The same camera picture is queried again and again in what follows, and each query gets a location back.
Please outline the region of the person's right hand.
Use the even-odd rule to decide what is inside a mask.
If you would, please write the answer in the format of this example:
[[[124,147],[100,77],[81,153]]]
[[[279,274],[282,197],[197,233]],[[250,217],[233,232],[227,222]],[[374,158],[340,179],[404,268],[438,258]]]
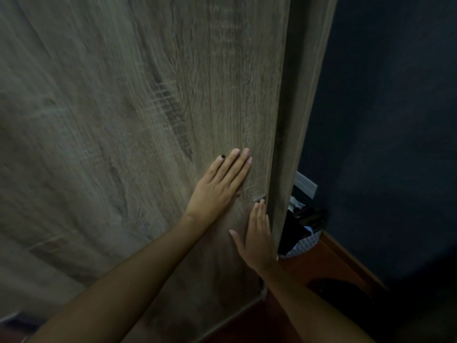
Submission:
[[[266,236],[262,239],[255,231],[255,214],[254,207],[249,215],[248,227],[245,237],[247,245],[247,254],[240,254],[248,267],[254,270],[259,276],[264,276],[277,262],[277,251],[271,236],[269,216],[266,213]]]

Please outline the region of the person's left hand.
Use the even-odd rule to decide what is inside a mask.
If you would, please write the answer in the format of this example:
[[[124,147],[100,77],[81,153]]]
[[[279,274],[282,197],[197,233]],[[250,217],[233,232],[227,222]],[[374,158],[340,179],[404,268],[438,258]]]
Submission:
[[[228,167],[225,163],[230,153],[225,156],[225,160],[212,181],[207,181],[207,172],[204,174],[197,183],[187,205],[185,215],[193,219],[203,230],[208,229],[223,215],[243,184],[225,185],[225,173]],[[250,168],[252,161],[250,151]]]

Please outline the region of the grey wood-grain wardrobe door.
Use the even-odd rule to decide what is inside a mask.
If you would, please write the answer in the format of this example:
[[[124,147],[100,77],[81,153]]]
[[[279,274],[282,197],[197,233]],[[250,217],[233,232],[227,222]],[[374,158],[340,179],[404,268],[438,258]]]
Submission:
[[[269,191],[289,5],[0,0],[0,315],[53,315],[234,148],[241,195],[126,341],[195,342],[260,299],[228,231]]]

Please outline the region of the person's right forearm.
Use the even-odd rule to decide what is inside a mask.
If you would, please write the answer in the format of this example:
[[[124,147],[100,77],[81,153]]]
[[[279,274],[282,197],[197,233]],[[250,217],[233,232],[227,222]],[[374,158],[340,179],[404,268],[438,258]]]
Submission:
[[[304,343],[375,343],[356,323],[294,280],[276,261],[251,268],[286,312]]]

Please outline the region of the person's left forearm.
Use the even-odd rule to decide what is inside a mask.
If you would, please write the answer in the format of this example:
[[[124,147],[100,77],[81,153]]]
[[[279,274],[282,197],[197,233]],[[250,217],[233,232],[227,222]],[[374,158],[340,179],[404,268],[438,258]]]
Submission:
[[[185,213],[171,230],[98,279],[26,343],[120,343],[215,219]]]

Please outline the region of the checkered white cloth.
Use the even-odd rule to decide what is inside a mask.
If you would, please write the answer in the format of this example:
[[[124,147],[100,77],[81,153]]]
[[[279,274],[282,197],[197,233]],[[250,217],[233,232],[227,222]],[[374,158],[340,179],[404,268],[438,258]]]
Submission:
[[[286,255],[278,254],[279,259],[291,259],[300,256],[314,248],[321,237],[322,231],[313,233],[307,238],[301,239]]]

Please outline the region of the grey wood wardrobe side panel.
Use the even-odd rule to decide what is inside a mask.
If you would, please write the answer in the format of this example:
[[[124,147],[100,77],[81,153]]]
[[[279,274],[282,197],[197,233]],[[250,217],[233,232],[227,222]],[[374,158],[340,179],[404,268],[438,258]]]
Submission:
[[[291,0],[268,192],[278,247],[338,0]]]

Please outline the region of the brown wooden baseboard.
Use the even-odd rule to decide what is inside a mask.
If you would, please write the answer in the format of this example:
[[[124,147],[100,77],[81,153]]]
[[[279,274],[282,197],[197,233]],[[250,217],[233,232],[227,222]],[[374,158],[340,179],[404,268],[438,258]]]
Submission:
[[[361,278],[376,293],[388,292],[389,289],[381,280],[374,275],[366,266],[349,253],[332,236],[323,231],[320,236],[322,241],[333,253],[335,253],[359,278]]]

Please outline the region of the silver metal rail piece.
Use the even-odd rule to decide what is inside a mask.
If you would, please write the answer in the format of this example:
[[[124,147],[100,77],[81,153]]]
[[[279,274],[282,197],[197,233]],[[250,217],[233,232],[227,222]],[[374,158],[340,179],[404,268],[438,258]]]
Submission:
[[[296,171],[293,185],[302,191],[306,196],[314,199],[318,186],[311,179],[308,179],[305,175]]]

